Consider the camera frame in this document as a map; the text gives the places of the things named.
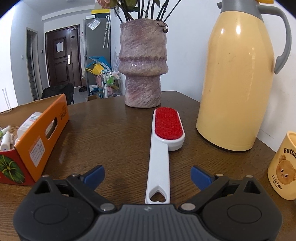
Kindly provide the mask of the green spray bottle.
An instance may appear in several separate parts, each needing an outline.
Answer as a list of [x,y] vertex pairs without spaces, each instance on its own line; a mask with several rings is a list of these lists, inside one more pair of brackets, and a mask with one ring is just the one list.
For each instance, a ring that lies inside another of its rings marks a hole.
[[7,127],[0,130],[0,140],[4,137],[7,132],[11,131],[11,126],[8,125]]

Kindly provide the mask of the metal rolling cart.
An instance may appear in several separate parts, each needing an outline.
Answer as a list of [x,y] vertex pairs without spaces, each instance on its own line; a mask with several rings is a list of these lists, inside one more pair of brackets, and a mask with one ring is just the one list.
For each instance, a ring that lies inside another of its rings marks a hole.
[[104,98],[121,96],[120,73],[102,70],[100,73]]

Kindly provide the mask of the pink textured vase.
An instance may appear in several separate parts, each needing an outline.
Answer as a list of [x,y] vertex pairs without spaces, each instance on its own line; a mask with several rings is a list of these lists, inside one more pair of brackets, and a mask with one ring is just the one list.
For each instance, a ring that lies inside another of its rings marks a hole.
[[125,104],[154,108],[161,103],[160,77],[168,72],[167,25],[137,19],[120,25],[119,72],[125,75]]

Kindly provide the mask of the white plastic bottle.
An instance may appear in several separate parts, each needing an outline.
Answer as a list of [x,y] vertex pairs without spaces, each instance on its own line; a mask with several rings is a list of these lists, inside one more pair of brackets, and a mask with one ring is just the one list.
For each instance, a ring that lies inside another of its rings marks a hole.
[[41,115],[42,113],[40,112],[31,114],[30,117],[18,128],[17,137],[20,138]]

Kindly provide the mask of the pink bucket with dustpans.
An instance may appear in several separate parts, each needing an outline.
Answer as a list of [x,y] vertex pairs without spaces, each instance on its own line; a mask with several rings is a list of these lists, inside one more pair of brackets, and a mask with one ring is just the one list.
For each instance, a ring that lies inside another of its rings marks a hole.
[[92,62],[89,63],[85,70],[94,76],[98,76],[102,71],[111,71],[111,66],[104,56],[90,56],[88,57]]

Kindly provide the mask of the grey refrigerator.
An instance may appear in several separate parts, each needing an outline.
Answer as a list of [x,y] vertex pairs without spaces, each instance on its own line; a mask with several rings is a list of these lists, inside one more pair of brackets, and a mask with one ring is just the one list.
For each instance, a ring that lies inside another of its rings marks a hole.
[[99,13],[91,16],[92,19],[85,18],[83,21],[84,75],[88,93],[90,92],[90,85],[96,85],[95,76],[86,70],[86,68],[93,68],[91,63],[94,60],[90,57],[103,56],[107,63],[111,64],[111,51],[110,47],[107,47],[107,40],[105,47],[103,47],[105,31],[108,31],[106,24],[110,13]]

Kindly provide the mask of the red white lint brush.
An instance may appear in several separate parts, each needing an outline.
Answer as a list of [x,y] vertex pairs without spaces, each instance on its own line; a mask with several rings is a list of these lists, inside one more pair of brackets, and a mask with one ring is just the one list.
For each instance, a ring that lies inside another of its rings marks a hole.
[[180,149],[185,141],[185,132],[177,110],[168,107],[156,108],[152,116],[151,147],[145,204],[161,204],[152,201],[156,193],[171,200],[169,152]]

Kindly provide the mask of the dark brown door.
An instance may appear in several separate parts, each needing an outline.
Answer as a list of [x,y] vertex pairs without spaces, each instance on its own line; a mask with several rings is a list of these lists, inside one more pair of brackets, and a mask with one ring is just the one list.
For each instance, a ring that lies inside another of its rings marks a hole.
[[82,85],[79,26],[45,33],[46,64],[50,86]]

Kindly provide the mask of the dried pink roses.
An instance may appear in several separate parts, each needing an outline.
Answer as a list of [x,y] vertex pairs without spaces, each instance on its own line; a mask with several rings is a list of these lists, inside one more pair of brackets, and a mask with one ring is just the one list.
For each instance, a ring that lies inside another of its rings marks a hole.
[[137,19],[151,19],[156,20],[158,22],[165,23],[172,12],[176,9],[176,7],[180,4],[181,1],[177,1],[174,7],[169,11],[169,13],[165,16],[167,12],[168,5],[170,3],[169,0],[166,0],[161,4],[161,1],[140,1],[140,0],[114,0],[114,1],[96,1],[102,9],[112,9],[115,15],[118,17],[121,23],[123,23],[122,18],[119,15],[119,11],[122,12],[125,21],[129,22],[135,20],[132,17],[132,13],[137,14]]

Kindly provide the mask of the yellow bear mug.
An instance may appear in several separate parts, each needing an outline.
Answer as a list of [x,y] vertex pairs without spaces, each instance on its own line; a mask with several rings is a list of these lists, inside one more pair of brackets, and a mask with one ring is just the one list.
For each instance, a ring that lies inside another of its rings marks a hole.
[[286,200],[296,196],[295,132],[288,131],[267,170],[267,176],[276,193]]

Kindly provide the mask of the small cardboard box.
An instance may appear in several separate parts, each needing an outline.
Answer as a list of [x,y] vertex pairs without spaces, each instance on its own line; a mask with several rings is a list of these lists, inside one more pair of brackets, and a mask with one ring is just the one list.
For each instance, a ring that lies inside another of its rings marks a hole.
[[96,95],[90,95],[87,98],[87,101],[92,101],[92,100],[96,100],[96,99],[100,99],[100,97],[96,94]]

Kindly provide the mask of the yellow thermos jug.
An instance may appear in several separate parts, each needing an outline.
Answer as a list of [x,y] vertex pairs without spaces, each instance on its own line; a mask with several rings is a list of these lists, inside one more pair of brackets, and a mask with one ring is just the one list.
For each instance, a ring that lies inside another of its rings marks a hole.
[[[212,144],[243,152],[254,146],[273,77],[289,57],[292,32],[285,13],[273,1],[221,1],[218,8],[196,128]],[[280,17],[285,25],[280,56],[274,56],[265,14]]]

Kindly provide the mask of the orange red cardboard box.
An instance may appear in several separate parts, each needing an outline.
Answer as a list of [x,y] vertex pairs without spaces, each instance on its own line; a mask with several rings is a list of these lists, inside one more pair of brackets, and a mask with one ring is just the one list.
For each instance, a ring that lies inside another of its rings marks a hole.
[[[42,115],[18,138],[18,128],[35,112]],[[34,185],[68,120],[65,94],[22,104],[1,113],[1,127],[10,125],[14,136],[12,148],[1,152],[1,183]]]

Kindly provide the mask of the white mop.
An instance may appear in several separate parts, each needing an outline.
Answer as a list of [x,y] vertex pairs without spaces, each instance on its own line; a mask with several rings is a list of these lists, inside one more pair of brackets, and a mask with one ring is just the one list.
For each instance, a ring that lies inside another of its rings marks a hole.
[[7,105],[7,108],[8,109],[11,109],[11,105],[10,105],[10,101],[9,101],[9,97],[8,97],[8,94],[7,94],[7,91],[6,91],[6,88],[2,88],[2,91],[3,91],[3,94],[4,94],[4,99],[6,101],[6,105]]

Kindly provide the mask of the black folding chair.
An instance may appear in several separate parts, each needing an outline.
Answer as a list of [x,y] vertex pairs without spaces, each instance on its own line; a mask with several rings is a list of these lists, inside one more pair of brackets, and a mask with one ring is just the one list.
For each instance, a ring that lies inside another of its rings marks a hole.
[[45,88],[42,92],[41,99],[45,99],[60,94],[65,94],[67,105],[74,104],[74,85],[72,83],[61,84]]

